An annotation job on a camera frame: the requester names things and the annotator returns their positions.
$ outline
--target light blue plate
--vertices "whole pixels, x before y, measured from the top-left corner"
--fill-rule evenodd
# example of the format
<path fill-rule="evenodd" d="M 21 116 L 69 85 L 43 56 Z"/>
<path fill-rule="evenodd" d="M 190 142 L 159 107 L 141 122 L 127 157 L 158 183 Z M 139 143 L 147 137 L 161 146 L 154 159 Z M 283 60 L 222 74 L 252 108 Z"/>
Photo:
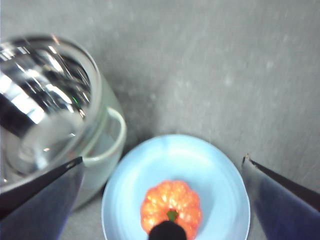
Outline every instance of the light blue plate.
<path fill-rule="evenodd" d="M 187 135 L 165 135 L 131 150 L 113 172 L 102 199 L 106 240 L 147 240 L 140 207 L 147 190 L 183 180 L 200 197 L 203 219 L 196 240 L 245 240 L 250 204 L 236 167 L 219 149 Z"/>

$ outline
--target gray surface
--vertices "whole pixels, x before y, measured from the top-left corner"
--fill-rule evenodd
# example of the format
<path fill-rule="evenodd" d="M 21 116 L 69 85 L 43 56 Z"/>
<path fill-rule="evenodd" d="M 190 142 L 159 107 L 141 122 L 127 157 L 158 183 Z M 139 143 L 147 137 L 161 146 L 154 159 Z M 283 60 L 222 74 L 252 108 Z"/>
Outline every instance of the gray surface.
<path fill-rule="evenodd" d="M 190 134 L 320 192 L 320 1 L 2 0 L 2 37 L 26 33 L 88 49 L 123 106 L 126 151 Z M 100 207 L 101 194 L 61 239 L 104 239 Z"/>

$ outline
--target green stem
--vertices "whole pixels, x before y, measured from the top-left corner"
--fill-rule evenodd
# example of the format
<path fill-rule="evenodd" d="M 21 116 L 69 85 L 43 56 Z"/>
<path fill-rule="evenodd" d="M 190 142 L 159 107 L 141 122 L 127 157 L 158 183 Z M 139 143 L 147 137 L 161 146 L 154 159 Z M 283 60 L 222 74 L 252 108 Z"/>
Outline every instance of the green stem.
<path fill-rule="evenodd" d="M 176 218 L 178 217 L 178 212 L 176 210 L 169 210 L 166 215 L 168 216 L 171 222 L 175 222 Z"/>

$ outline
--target jar handle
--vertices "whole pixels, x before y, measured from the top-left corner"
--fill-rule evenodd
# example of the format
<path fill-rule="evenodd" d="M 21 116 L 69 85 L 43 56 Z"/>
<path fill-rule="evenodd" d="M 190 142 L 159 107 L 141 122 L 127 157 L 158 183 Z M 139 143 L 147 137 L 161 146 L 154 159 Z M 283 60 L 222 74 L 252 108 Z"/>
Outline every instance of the jar handle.
<path fill-rule="evenodd" d="M 112 156 L 113 154 L 115 154 L 119 148 L 121 148 L 124 144 L 125 144 L 125 140 L 126 140 L 126 134 L 127 134 L 127 125 L 125 122 L 124 117 L 115 109 L 111 108 L 111 107 L 107 107 L 106 108 L 107 113 L 109 114 L 109 116 L 115 120 L 117 120 L 120 124 L 120 131 L 119 134 L 114 142 L 114 144 L 108 148 L 107 151 L 97 155 L 97 156 L 93 156 L 93 157 L 86 157 L 83 156 L 83 163 L 86 167 L 92 167 L 97 165 L 100 160 L 106 159 L 110 156 Z"/>

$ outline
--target toy pumpkin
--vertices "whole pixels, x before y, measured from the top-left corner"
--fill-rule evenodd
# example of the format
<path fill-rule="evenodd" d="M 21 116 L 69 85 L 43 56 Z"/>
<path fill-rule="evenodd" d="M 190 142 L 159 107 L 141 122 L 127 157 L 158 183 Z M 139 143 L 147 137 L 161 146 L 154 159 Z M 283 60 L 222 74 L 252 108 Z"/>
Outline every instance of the toy pumpkin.
<path fill-rule="evenodd" d="M 150 188 L 140 213 L 147 234 L 156 225 L 170 220 L 184 229 L 188 240 L 196 238 L 202 220 L 199 196 L 180 180 L 166 180 Z"/>

